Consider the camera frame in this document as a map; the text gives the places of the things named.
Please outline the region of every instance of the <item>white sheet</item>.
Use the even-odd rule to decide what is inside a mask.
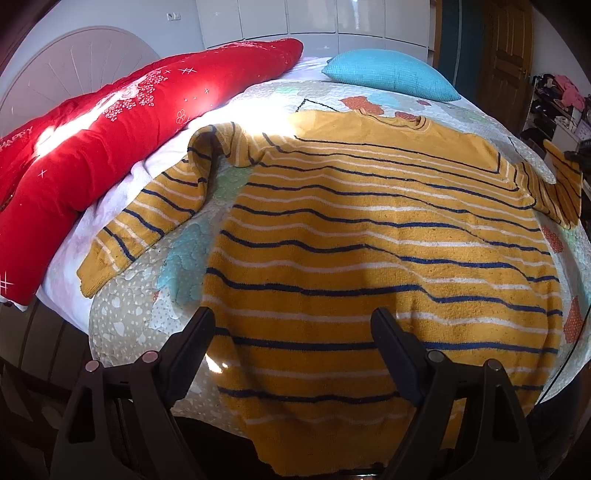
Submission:
[[[304,57],[292,70],[278,80],[331,82],[330,78],[322,73],[322,68],[329,58]],[[480,111],[465,98],[450,103]],[[113,186],[98,202],[91,205],[51,260],[43,283],[37,291],[39,300],[76,328],[88,333],[92,299],[82,296],[80,279],[76,275],[76,271],[90,251],[93,238],[121,213],[153,178],[183,158],[187,152],[189,140],[196,130],[213,123],[239,122],[240,118],[245,115],[246,121],[251,110],[241,108],[240,104],[240,98],[236,98],[226,106],[206,113],[188,123],[181,132],[146,160],[136,163],[120,183]]]

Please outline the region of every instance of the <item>bedspread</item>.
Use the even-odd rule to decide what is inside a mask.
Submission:
[[[249,88],[232,102],[262,121],[297,109],[348,111],[363,109],[374,115],[423,115],[462,132],[476,133],[491,142],[512,163],[527,160],[547,181],[553,174],[521,141],[482,113],[407,95],[365,87],[325,82],[271,82]],[[95,358],[105,364],[134,361],[148,349],[159,349],[168,336],[186,324],[197,309],[205,262],[221,221],[234,203],[249,169],[214,168],[208,199],[187,223],[167,234],[127,270],[110,280],[93,301],[89,334]],[[579,225],[565,231],[543,215],[538,220],[551,247],[561,283],[564,336],[556,369],[563,363],[589,304],[591,248]],[[589,327],[547,398],[563,388],[589,359]],[[233,433],[240,433],[232,414],[220,402],[211,375],[223,365],[206,358],[186,399],[174,414],[191,416]]]

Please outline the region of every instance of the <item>turquoise pillow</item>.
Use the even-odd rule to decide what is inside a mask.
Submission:
[[[394,50],[352,50],[330,59],[322,73],[351,85],[451,102],[462,98],[441,73],[425,62]]]

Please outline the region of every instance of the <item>floor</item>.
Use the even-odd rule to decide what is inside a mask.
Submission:
[[[49,478],[53,443],[88,336],[36,301],[0,306],[0,478]]]

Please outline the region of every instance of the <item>wooden door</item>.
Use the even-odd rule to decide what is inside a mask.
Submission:
[[[530,92],[534,44],[529,0],[485,0],[485,46],[476,103],[514,134]]]

